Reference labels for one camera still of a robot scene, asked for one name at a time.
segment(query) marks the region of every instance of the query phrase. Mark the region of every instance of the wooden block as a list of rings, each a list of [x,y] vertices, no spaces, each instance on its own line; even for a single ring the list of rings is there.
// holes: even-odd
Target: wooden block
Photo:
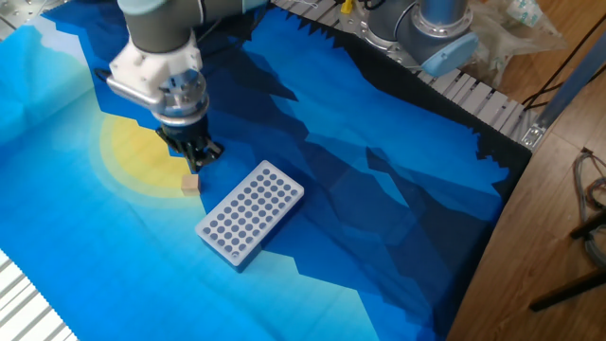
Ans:
[[[183,175],[181,190],[186,196],[200,195],[200,178],[198,174]]]

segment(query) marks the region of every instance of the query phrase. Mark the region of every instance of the plastic bag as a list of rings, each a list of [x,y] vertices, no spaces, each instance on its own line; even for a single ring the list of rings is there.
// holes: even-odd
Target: plastic bag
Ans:
[[[511,57],[566,48],[535,0],[470,1],[472,31],[480,40],[463,70],[498,87]]]

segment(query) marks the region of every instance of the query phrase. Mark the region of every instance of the blue printed tablecloth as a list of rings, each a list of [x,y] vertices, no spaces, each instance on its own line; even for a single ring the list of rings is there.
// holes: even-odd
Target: blue printed tablecloth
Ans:
[[[115,4],[73,2],[0,44],[0,248],[79,339],[446,337],[528,151],[355,37],[270,8],[205,60],[226,150],[184,197],[187,162],[91,72],[127,39]],[[306,198],[237,274],[194,226],[262,160]]]

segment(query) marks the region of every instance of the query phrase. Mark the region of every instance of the robotic arm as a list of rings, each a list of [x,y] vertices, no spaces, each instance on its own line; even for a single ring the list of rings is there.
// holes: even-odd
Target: robotic arm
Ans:
[[[216,160],[223,147],[208,133],[208,94],[193,27],[245,13],[268,0],[118,0],[131,34],[110,63],[110,88],[149,109],[158,135],[190,168]],[[367,41],[399,42],[438,77],[467,61],[477,47],[467,0],[381,0],[369,12]]]
[[[110,63],[110,88],[151,111],[158,135],[190,168],[216,160],[223,147],[208,133],[208,94],[193,27],[244,13],[266,0],[118,0],[131,37]]]

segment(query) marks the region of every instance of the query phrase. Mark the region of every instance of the dark blue fabric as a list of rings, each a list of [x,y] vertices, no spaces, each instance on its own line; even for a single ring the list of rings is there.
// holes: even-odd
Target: dark blue fabric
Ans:
[[[73,2],[46,16],[80,36],[91,70],[107,68],[128,39],[112,3]],[[202,50],[226,44],[229,29]],[[361,62],[365,54],[372,65]],[[382,339],[399,338],[391,329],[402,318],[422,326],[418,340],[445,339],[528,153],[412,75],[400,81],[433,113],[378,90],[370,68],[406,71],[282,9],[268,11],[242,50],[204,62],[219,67],[207,80],[208,116],[227,150],[201,171],[205,207],[245,176],[230,162],[251,170],[269,160],[306,194],[265,249],[293,257],[303,275],[357,290]],[[157,127],[149,112],[95,82],[104,112]],[[376,313],[384,303],[393,314]]]

